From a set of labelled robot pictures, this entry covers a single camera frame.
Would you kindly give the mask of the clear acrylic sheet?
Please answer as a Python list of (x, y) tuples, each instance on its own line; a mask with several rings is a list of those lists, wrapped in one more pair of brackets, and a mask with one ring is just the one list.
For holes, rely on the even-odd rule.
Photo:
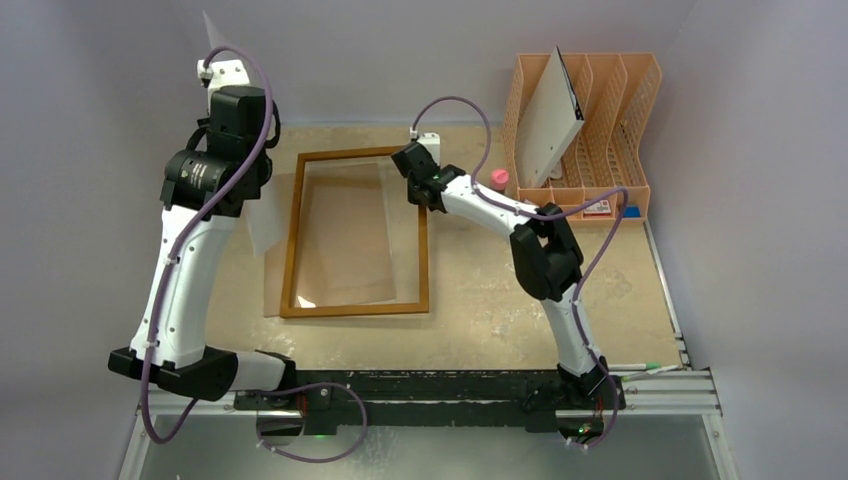
[(293, 306), (367, 305), (397, 299), (386, 205), (377, 162), (306, 164)]

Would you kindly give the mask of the wooden picture frame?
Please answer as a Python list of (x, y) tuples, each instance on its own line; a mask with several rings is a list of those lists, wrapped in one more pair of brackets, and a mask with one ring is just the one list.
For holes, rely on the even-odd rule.
[[(407, 200), (406, 181), (397, 172), (390, 155), (394, 147), (369, 147), (304, 152), (297, 156), (292, 188), (291, 213), (279, 316), (286, 319), (398, 316), (423, 314), (430, 309), (428, 218), (425, 208)], [(382, 176), (391, 241), (391, 255), (397, 299), (391, 303), (300, 308), (294, 299), (294, 271), (297, 259), (298, 223), (305, 168), (309, 162), (375, 161)]]

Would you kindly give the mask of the plant photo print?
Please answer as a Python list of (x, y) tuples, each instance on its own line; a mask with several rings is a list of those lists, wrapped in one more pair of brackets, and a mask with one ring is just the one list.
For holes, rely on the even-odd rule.
[(255, 257), (263, 256), (287, 234), (293, 181), (290, 174), (274, 175), (261, 188), (260, 198), (247, 202), (246, 222)]

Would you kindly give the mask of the brown backing board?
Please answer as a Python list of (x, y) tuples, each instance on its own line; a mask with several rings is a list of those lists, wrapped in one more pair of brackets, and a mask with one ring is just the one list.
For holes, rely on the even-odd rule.
[(271, 211), (272, 220), (276, 224), (271, 237), (274, 243), (270, 245), (263, 256), (264, 283), (262, 315), (265, 318), (279, 316), (294, 174), (275, 175), (269, 182), (269, 185), (272, 187), (270, 198), (274, 201)]

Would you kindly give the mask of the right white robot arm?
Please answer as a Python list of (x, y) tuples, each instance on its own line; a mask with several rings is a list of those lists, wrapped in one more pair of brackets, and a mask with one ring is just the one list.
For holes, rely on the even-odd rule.
[(464, 170), (439, 165), (418, 141), (391, 159), (406, 180), (411, 204), (462, 217), (508, 241), (516, 279), (541, 303), (550, 325), (564, 399), (584, 407), (598, 396), (616, 395), (615, 380), (580, 304), (584, 255), (562, 211), (552, 203), (534, 207), (483, 187)]

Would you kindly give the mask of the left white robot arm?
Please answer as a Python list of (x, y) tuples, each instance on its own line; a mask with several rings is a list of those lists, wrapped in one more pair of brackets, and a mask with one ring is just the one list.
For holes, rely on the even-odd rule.
[(274, 108), (253, 86), (212, 93), (207, 118), (166, 164), (160, 199), (162, 239), (148, 304), (129, 346), (114, 350), (110, 371), (147, 379), (192, 399), (259, 390), (272, 408), (297, 399), (295, 363), (282, 354), (214, 348), (205, 325), (216, 273), (243, 206), (271, 177), (267, 149)]

